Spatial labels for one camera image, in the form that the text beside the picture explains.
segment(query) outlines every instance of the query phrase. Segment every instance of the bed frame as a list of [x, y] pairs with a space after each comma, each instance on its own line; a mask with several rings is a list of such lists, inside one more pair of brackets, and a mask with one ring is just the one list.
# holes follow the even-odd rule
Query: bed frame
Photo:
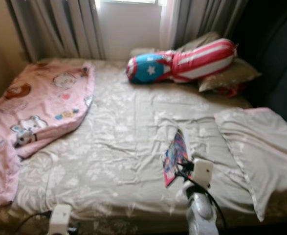
[[248, 85], [247, 100], [287, 121], [287, 0], [250, 0], [233, 41], [239, 56], [263, 74]]

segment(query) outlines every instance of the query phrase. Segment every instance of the gray curtain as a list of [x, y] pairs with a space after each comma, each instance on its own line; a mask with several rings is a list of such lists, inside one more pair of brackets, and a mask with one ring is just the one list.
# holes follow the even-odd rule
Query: gray curtain
[[230, 38], [247, 2], [248, 0], [182, 0], [175, 47], [211, 31]]
[[32, 62], [47, 57], [104, 59], [94, 0], [7, 0]]

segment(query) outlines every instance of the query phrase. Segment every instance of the mattress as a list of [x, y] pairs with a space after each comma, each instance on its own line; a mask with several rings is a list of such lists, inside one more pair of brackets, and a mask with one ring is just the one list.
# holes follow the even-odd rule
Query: mattress
[[[79, 221], [86, 235], [186, 231], [183, 181], [165, 188], [160, 158], [179, 126], [188, 131], [193, 156], [214, 162], [210, 193], [228, 225], [259, 224], [242, 172], [213, 119], [225, 108], [250, 107], [244, 98], [199, 94], [193, 84], [132, 85], [126, 63], [92, 63], [97, 79], [86, 118], [22, 162], [16, 198], [0, 207], [2, 229], [11, 231], [23, 217], [59, 203], [73, 207], [73, 223]], [[265, 221], [286, 217], [287, 200], [275, 201]], [[47, 221], [33, 219], [23, 229], [39, 234]]]

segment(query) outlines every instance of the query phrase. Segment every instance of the black cable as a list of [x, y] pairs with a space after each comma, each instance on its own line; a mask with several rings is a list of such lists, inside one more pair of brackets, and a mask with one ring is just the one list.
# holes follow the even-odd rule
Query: black cable
[[221, 220], [223, 223], [223, 228], [225, 231], [225, 234], [228, 234], [228, 227], [227, 227], [227, 223], [225, 220], [225, 217], [223, 216], [222, 212], [221, 212], [221, 208], [219, 207], [218, 203], [216, 202], [216, 200], [213, 198], [213, 196], [205, 189], [203, 188], [201, 185], [199, 185], [197, 182], [195, 182], [194, 180], [190, 179], [186, 174], [182, 173], [179, 169], [177, 169], [177, 175], [178, 176], [182, 176], [185, 180], [190, 181], [191, 183], [193, 183], [196, 187], [198, 187], [200, 190], [199, 192], [205, 193], [206, 196], [215, 204], [215, 207], [218, 210], [218, 213], [221, 215]]
[[35, 214], [32, 214], [30, 216], [28, 216], [18, 227], [17, 229], [14, 231], [13, 235], [16, 235], [17, 232], [22, 228], [22, 226], [29, 220], [31, 219], [32, 217], [35, 217], [37, 215], [41, 215], [41, 216], [45, 216], [47, 217], [48, 219], [50, 218], [52, 214], [52, 211], [46, 211], [46, 212], [39, 212], [39, 213], [35, 213]]

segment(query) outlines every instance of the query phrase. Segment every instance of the booklet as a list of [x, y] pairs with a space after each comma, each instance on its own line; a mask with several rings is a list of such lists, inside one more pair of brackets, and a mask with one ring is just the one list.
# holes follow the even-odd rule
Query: booklet
[[179, 128], [168, 150], [162, 156], [165, 187], [177, 177], [177, 163], [191, 161], [189, 139], [185, 129]]

